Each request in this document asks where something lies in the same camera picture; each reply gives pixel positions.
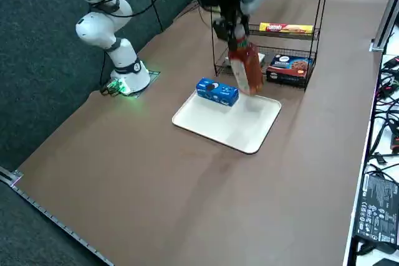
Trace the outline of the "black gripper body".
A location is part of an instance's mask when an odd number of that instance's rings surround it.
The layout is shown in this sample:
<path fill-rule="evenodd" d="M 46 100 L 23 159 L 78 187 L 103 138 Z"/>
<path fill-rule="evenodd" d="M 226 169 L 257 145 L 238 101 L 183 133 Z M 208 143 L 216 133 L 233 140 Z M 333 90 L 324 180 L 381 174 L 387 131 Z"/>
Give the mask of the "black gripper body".
<path fill-rule="evenodd" d="M 220 15 L 225 19 L 234 19 L 234 26 L 240 24 L 241 0 L 219 0 Z"/>

